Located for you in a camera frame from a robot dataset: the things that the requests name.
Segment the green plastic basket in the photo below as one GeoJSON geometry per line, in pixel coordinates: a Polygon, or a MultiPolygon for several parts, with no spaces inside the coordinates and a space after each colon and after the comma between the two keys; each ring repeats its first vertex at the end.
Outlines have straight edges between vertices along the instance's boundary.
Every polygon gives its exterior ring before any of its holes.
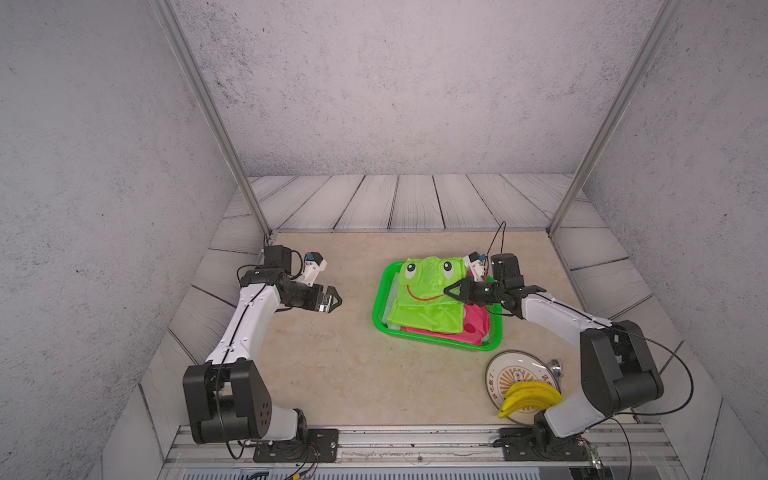
{"type": "Polygon", "coordinates": [[[434,345],[440,345],[444,347],[457,348],[466,351],[477,352],[490,352],[498,348],[503,340],[503,320],[502,310],[498,305],[491,306],[487,309],[490,329],[488,334],[484,337],[480,345],[468,344],[459,342],[452,339],[444,339],[434,336],[427,336],[418,333],[409,333],[402,330],[393,330],[384,325],[385,311],[387,309],[387,303],[390,294],[396,290],[393,287],[395,280],[398,277],[399,271],[404,264],[403,261],[393,262],[388,265],[381,278],[378,293],[376,296],[375,304],[372,311],[373,325],[381,332],[391,335],[396,338],[407,339],[412,341],[420,341],[434,345]]]}

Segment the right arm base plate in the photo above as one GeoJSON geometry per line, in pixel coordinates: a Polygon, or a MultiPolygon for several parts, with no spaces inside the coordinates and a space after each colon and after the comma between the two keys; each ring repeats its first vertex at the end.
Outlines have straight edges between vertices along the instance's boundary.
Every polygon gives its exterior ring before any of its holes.
{"type": "Polygon", "coordinates": [[[568,462],[587,461],[589,455],[575,437],[559,438],[539,426],[501,428],[492,446],[500,448],[505,461],[568,462]]]}

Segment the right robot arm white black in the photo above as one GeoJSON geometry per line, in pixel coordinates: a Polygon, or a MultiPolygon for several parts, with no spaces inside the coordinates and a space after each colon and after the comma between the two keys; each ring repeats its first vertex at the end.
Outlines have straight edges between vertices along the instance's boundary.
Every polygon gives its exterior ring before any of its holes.
{"type": "Polygon", "coordinates": [[[444,293],[468,305],[499,305],[513,316],[539,325],[579,350],[580,389],[545,408],[544,430],[574,437],[621,413],[659,399],[664,386],[648,341],[632,321],[612,323],[568,306],[545,289],[527,285],[511,253],[491,257],[492,281],[470,277],[444,293]]]}

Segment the green frog raincoat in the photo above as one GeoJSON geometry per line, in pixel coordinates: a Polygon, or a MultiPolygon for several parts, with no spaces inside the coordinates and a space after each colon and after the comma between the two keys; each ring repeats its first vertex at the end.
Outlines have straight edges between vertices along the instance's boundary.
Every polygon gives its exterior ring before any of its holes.
{"type": "Polygon", "coordinates": [[[397,274],[386,321],[398,329],[458,334],[464,330],[464,304],[444,290],[467,276],[461,258],[407,259],[397,274]]]}

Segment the pink rabbit raincoat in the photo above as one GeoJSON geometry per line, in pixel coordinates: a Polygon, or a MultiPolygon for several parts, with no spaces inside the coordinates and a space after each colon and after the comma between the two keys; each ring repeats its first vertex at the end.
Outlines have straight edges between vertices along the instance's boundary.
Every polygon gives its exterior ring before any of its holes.
{"type": "Polygon", "coordinates": [[[464,306],[463,331],[461,333],[440,333],[429,330],[402,327],[403,332],[433,337],[467,345],[481,346],[491,329],[490,316],[484,307],[476,305],[464,306]]]}

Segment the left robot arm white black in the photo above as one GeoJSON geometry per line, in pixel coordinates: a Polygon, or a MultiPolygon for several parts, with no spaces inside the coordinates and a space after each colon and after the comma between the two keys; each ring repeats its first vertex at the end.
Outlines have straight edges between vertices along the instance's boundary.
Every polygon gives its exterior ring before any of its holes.
{"type": "Polygon", "coordinates": [[[205,362],[188,367],[183,376],[196,443],[307,441],[303,412],[276,406],[256,365],[273,316],[296,309],[330,313],[342,304],[334,287],[316,282],[327,266],[324,257],[307,253],[294,274],[295,254],[282,245],[268,246],[262,264],[238,270],[239,300],[228,327],[205,362]]]}

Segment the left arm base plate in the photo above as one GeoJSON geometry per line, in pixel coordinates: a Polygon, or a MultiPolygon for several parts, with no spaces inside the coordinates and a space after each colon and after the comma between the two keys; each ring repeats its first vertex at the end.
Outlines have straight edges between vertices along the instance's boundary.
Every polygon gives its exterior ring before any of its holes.
{"type": "Polygon", "coordinates": [[[334,463],[339,447],[339,430],[310,428],[302,438],[260,441],[254,445],[255,463],[334,463]]]}

